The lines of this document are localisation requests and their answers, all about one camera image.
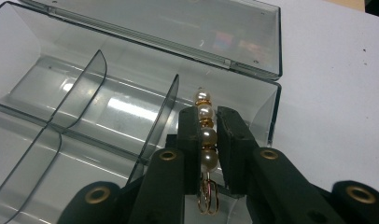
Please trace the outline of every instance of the clear plastic box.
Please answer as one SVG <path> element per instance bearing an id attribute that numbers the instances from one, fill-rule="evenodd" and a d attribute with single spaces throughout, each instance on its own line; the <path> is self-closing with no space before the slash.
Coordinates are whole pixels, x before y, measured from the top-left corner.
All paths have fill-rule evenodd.
<path id="1" fill-rule="evenodd" d="M 0 223 L 56 223 L 84 186 L 123 188 L 139 158 L 176 133 L 178 112 L 199 87 L 215 108 L 237 110 L 261 146 L 272 143 L 278 84 L 0 6 Z M 221 195 L 219 214 L 205 217 L 187 196 L 186 223 L 248 223 L 243 201 Z"/>

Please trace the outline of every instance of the jewelry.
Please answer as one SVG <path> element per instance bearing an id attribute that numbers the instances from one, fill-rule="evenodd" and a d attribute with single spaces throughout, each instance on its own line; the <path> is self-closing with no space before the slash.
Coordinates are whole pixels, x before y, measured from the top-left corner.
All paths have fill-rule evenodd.
<path id="1" fill-rule="evenodd" d="M 216 148 L 217 133 L 213 129 L 215 112 L 210 101 L 210 93 L 200 88 L 194 95 L 194 103 L 198 106 L 198 118 L 202 133 L 201 151 L 201 184 L 198 194 L 198 207 L 201 214 L 215 215 L 219 209 L 218 185 L 210 179 L 210 173 L 218 167 L 218 151 Z M 212 190 L 215 194 L 215 209 L 211 210 L 213 201 Z"/>

